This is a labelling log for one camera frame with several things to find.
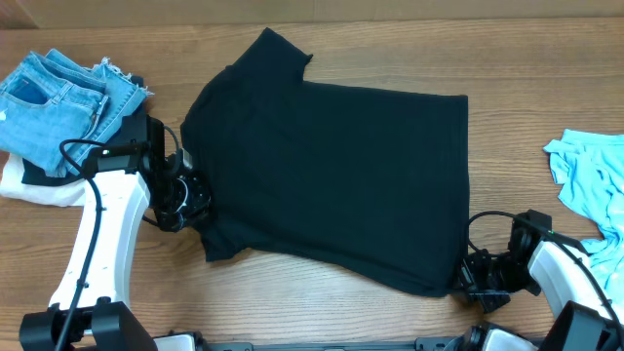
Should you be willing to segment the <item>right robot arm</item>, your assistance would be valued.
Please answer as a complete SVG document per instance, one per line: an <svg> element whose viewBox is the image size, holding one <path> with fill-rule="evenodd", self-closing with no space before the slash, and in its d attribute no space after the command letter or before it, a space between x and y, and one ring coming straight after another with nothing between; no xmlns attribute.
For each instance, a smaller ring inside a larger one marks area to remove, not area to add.
<svg viewBox="0 0 624 351"><path fill-rule="evenodd" d="M621 350L623 318L589 269L581 243L552 229L552 218L534 210L520 214L487 211L512 220L505 253L473 251L458 266L455 288L466 302L485 313L511 301L511 294L543 294L555 318L547 335L531 340L492 323L483 323L454 339L448 350Z"/></svg>

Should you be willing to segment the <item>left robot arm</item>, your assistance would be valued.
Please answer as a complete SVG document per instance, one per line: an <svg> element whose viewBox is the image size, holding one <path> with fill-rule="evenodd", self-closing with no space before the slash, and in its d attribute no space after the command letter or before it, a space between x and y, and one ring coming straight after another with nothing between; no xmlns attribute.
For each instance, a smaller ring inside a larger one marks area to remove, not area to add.
<svg viewBox="0 0 624 351"><path fill-rule="evenodd" d="M211 196L181 147L165 154L170 128L147 115L124 118L112 143L94 142L79 173L86 201L67 268L44 312L24 315L19 343L27 351L76 350L86 335L107 351L199 351L199 332L151 336L130 309L137 233L150 224L178 232L204 218Z"/></svg>

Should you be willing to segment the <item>black t-shirt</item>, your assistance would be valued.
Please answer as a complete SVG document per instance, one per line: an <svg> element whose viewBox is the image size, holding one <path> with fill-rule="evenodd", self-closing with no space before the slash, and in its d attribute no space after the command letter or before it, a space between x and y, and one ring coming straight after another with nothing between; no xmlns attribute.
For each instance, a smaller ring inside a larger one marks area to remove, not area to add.
<svg viewBox="0 0 624 351"><path fill-rule="evenodd" d="M448 294L467 251L467 97L308 82L309 61L265 29L186 115L211 196L196 224L207 260L292 254Z"/></svg>

